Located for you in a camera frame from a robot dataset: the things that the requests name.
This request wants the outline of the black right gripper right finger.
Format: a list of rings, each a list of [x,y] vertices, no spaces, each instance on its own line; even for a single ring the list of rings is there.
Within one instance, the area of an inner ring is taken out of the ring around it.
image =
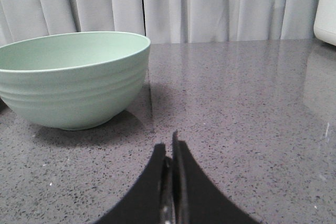
[[[177,131],[172,147],[176,223],[257,223],[212,183]]]

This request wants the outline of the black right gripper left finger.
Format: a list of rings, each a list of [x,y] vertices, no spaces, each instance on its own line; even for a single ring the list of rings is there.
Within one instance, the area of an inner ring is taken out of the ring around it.
[[[135,184],[96,223],[172,223],[172,189],[172,159],[164,144],[156,144]]]

